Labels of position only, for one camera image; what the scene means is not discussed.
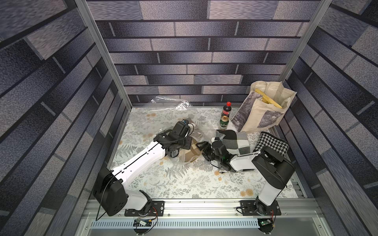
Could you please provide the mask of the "brown plaid scarf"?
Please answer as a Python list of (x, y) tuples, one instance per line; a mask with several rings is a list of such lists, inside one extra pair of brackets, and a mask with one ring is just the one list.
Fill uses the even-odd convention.
[(192, 144), (191, 144), (190, 149), (189, 150), (185, 149), (185, 159), (184, 159), (185, 164), (193, 162), (201, 156), (202, 151), (196, 146), (196, 144), (197, 144), (197, 141), (195, 139), (192, 139)]

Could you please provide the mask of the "clear plastic vacuum bag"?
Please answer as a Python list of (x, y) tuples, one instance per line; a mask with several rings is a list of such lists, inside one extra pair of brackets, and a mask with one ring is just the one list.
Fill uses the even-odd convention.
[[(188, 99), (176, 96), (157, 95), (141, 108), (143, 114), (140, 122), (140, 132), (147, 142), (152, 142), (157, 136), (167, 135), (169, 138), (184, 138), (191, 136), (198, 143), (211, 140), (215, 134), (215, 125), (206, 117), (205, 111), (196, 107)], [(189, 120), (185, 125), (182, 120)], [(177, 157), (171, 158), (175, 165), (184, 165), (185, 150), (181, 149)]]

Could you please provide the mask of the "grey black striped scarf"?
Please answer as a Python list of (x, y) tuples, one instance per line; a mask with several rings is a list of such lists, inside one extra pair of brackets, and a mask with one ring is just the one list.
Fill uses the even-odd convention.
[(227, 151), (231, 154), (251, 153), (250, 143), (245, 132), (235, 132), (233, 130), (217, 130), (212, 142), (221, 140)]

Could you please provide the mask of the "black white houndstooth scarf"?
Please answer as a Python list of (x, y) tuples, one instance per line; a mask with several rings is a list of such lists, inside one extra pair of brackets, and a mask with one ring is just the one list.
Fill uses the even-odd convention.
[(289, 149), (289, 144), (268, 132), (261, 132), (254, 148), (254, 152), (261, 150), (263, 147), (270, 147), (280, 155), (285, 156)]

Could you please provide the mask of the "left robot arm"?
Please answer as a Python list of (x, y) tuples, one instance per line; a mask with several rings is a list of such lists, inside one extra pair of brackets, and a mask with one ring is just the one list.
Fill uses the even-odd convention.
[(100, 203), (99, 208), (108, 216), (116, 215), (123, 208), (135, 210), (141, 215), (148, 215), (152, 208), (152, 199), (144, 191), (131, 191), (127, 187), (142, 172), (165, 156), (176, 158), (181, 149), (189, 150), (195, 124), (189, 120), (176, 123), (156, 135), (152, 142), (136, 156), (118, 167), (109, 170), (102, 167), (98, 172), (93, 195)]

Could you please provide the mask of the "beige canvas tote bag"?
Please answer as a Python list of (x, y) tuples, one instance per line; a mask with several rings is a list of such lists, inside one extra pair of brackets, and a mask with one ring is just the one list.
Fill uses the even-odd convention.
[[(273, 104), (264, 103), (262, 96), (256, 93), (255, 89), (261, 90), (280, 104), (282, 109), (275, 107)], [(296, 94), (297, 92), (285, 88), (282, 82), (253, 82), (250, 87), (250, 93), (231, 119), (231, 122), (238, 132), (246, 133), (264, 131), (274, 127), (281, 122)]]

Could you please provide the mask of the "green drink can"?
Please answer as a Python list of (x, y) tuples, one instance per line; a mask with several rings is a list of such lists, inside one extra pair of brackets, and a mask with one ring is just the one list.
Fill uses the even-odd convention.
[(222, 116), (221, 119), (220, 119), (220, 129), (226, 130), (228, 124), (229, 124), (229, 117), (228, 116)]

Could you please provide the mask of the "dark soy sauce bottle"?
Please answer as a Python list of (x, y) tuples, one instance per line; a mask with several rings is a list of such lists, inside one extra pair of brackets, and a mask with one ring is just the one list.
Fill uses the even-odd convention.
[(229, 117), (231, 113), (231, 102), (227, 102), (226, 105), (223, 107), (222, 116)]

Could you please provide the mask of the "yellow object in tote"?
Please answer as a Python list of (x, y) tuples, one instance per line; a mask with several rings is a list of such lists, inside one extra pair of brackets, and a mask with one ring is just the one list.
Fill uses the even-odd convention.
[(264, 103), (273, 104), (275, 107), (282, 109), (282, 106), (280, 104), (278, 104), (277, 102), (275, 102), (273, 99), (271, 99), (265, 93), (263, 93), (261, 90), (259, 90), (259, 89), (256, 88), (255, 92), (258, 93), (258, 94), (260, 94), (262, 96), (262, 101)]

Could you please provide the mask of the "left circuit board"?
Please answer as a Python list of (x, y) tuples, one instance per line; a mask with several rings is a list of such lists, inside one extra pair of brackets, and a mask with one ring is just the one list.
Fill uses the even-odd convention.
[(152, 227), (155, 220), (156, 220), (155, 218), (152, 218), (152, 219), (137, 218), (133, 222), (133, 227), (135, 227), (135, 228)]

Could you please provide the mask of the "circuit board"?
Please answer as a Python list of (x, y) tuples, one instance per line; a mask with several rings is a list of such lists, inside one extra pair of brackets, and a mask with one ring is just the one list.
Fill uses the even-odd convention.
[(133, 227), (135, 227), (135, 228), (152, 227), (155, 220), (156, 220), (155, 218), (152, 218), (152, 219), (137, 218), (133, 222)]
[(263, 232), (264, 235), (270, 235), (274, 230), (275, 224), (271, 219), (258, 219), (259, 230)]

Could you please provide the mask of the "right circuit board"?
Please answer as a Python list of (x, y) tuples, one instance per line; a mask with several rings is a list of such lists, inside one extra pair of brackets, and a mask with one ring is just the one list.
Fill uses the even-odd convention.
[(270, 235), (274, 230), (275, 224), (271, 219), (258, 219), (259, 230), (263, 232), (264, 235)]

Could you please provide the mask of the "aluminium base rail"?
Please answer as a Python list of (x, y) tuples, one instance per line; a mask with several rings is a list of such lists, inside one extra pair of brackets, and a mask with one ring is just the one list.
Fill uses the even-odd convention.
[[(239, 199), (166, 199), (163, 215), (152, 226), (143, 227), (149, 236), (262, 236), (258, 217), (236, 211)], [(281, 215), (274, 215), (273, 236), (331, 236), (324, 214), (315, 199), (278, 199)], [(76, 236), (135, 236), (133, 217), (125, 210), (95, 220), (98, 203), (90, 200)]]

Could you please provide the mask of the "aluminium frame post left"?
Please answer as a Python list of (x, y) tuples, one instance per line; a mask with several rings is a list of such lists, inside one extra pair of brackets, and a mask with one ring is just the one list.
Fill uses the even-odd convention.
[(97, 27), (97, 24), (91, 14), (91, 11), (89, 9), (89, 6), (87, 4), (87, 2), (85, 0), (75, 0), (75, 3), (78, 7), (78, 10), (85, 22), (85, 24), (87, 25), (87, 28), (109, 70), (109, 73), (117, 87), (117, 89), (119, 90), (120, 94), (121, 94), (121, 97), (122, 99), (124, 100), (125, 104), (126, 104), (126, 108), (128, 109), (128, 111), (131, 111), (132, 110), (132, 103), (127, 95), (127, 92), (122, 84), (122, 81), (121, 81), (121, 78), (116, 70), (116, 67), (111, 59), (111, 56), (109, 54), (109, 51), (105, 45), (105, 42), (101, 36), (101, 33)]

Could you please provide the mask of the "aluminium frame post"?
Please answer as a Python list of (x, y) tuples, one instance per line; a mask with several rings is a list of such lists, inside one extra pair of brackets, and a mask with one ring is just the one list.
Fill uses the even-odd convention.
[(313, 17), (309, 21), (307, 28), (305, 29), (304, 33), (302, 34), (298, 44), (296, 45), (295, 49), (293, 50), (286, 66), (284, 67), (279, 81), (285, 81), (291, 74), (291, 71), (297, 62), (299, 56), (303, 52), (304, 48), (306, 47), (307, 43), (309, 42), (311, 36), (313, 35), (314, 31), (318, 27), (320, 21), (324, 17), (326, 11), (330, 7), (332, 0), (322, 0), (320, 1), (319, 6), (317, 7)]
[(78, 10), (85, 22), (85, 24), (87, 25), (87, 28), (109, 70), (109, 73), (117, 87), (117, 89), (119, 90), (120, 94), (121, 94), (121, 97), (122, 99), (124, 100), (125, 104), (126, 104), (126, 108), (128, 109), (128, 111), (131, 111), (132, 110), (132, 103), (127, 95), (127, 92), (122, 84), (122, 81), (121, 81), (121, 78), (116, 70), (116, 67), (111, 59), (111, 56), (109, 54), (109, 51), (105, 45), (105, 42), (101, 36), (101, 33), (97, 27), (97, 24), (91, 14), (91, 11), (89, 9), (89, 6), (87, 4), (87, 2), (85, 0), (75, 0), (75, 3), (78, 7)]

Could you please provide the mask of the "aluminium frame post right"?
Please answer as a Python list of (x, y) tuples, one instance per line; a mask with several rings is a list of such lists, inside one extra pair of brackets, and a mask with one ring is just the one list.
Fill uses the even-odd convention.
[(284, 67), (279, 81), (285, 81), (291, 74), (291, 71), (297, 62), (299, 56), (303, 52), (304, 48), (306, 47), (307, 43), (309, 42), (311, 36), (313, 35), (314, 31), (318, 27), (320, 21), (324, 17), (326, 11), (330, 7), (332, 0), (322, 0), (320, 1), (319, 6), (317, 7), (313, 17), (309, 21), (307, 28), (305, 29), (304, 33), (302, 34), (298, 44), (296, 45), (295, 49), (293, 50), (286, 66)]

